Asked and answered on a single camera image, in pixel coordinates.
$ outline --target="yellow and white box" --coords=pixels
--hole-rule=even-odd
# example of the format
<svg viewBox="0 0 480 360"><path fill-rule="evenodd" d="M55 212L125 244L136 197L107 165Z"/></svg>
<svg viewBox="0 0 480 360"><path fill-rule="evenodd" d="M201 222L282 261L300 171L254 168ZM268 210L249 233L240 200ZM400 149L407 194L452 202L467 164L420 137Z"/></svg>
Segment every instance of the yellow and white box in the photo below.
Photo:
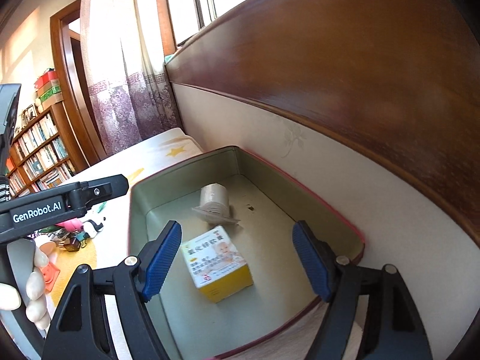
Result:
<svg viewBox="0 0 480 360"><path fill-rule="evenodd" d="M195 286L212 302L220 302L254 283L247 262L222 226L180 247Z"/></svg>

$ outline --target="pink toy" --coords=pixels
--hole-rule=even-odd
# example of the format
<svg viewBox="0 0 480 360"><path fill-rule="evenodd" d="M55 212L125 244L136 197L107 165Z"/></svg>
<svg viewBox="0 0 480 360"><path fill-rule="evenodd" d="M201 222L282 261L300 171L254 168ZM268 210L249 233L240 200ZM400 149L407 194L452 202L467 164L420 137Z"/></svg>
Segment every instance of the pink toy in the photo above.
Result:
<svg viewBox="0 0 480 360"><path fill-rule="evenodd" d="M83 223L80 219L74 218L74 219L69 219L68 221L65 221L65 222L57 223L57 226L62 226L69 233L73 233L74 231L81 230Z"/></svg>

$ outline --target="open container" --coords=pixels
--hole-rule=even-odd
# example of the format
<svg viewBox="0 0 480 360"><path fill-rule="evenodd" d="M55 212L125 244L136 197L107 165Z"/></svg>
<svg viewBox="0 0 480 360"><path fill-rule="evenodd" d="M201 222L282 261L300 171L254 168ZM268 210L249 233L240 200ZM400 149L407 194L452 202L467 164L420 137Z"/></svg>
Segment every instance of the open container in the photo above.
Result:
<svg viewBox="0 0 480 360"><path fill-rule="evenodd" d="M364 240L318 196L266 161L236 146L201 154L137 183L131 191L129 253L156 239L169 220L182 227L182 242L213 228L192 210L200 189L219 183L229 192L224 226L246 259L254 285L212 303L196 288L181 252L160 294L147 303L171 360L202 360L241 351L279 333L316 304L292 243L295 221L305 220L336 255L358 261Z"/></svg>

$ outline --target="orange toy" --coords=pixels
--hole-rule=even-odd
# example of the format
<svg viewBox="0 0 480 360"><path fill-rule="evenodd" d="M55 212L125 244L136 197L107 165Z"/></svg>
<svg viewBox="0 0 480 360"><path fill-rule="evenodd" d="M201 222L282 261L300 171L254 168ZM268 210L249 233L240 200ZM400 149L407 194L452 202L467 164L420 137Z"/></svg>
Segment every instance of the orange toy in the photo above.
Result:
<svg viewBox="0 0 480 360"><path fill-rule="evenodd" d="M60 274L60 269L58 269L54 263L49 262L49 265L40 268L40 271L42 271L43 278L45 279L45 292L51 292Z"/></svg>

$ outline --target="beige wall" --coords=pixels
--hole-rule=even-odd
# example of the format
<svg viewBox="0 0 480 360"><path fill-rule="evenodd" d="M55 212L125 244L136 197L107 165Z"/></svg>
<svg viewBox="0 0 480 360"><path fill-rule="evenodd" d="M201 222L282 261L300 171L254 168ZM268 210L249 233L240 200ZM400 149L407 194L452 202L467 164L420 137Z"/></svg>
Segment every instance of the beige wall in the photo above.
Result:
<svg viewBox="0 0 480 360"><path fill-rule="evenodd" d="M35 100L34 83L53 68L50 16L75 0L23 0L0 33L0 83L21 83L19 111Z"/></svg>
<svg viewBox="0 0 480 360"><path fill-rule="evenodd" d="M238 145L317 193L366 237L363 266L396 265L435 360L445 359L480 307L480 250L442 210L375 162L271 112L173 85L186 133L204 150Z"/></svg>

